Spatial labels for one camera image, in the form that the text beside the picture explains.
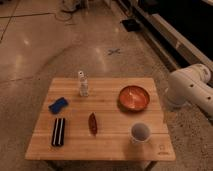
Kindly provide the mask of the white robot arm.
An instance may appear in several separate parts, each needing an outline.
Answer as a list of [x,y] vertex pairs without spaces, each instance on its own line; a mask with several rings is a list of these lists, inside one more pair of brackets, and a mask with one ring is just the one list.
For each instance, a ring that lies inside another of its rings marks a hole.
[[171,108],[180,108],[186,102],[199,106],[213,117],[213,88],[208,85],[210,69],[203,64],[193,64],[169,74],[165,101]]

